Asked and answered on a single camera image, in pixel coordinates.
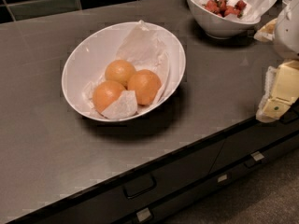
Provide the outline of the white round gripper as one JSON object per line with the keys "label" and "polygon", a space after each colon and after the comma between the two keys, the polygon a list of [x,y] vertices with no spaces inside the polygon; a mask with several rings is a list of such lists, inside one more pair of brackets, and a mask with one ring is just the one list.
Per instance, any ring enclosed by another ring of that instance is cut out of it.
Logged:
{"label": "white round gripper", "polygon": [[256,112],[263,123],[279,120],[299,99],[299,0],[289,0],[277,19],[259,29],[254,39],[272,42],[285,60],[265,74],[264,95]]}

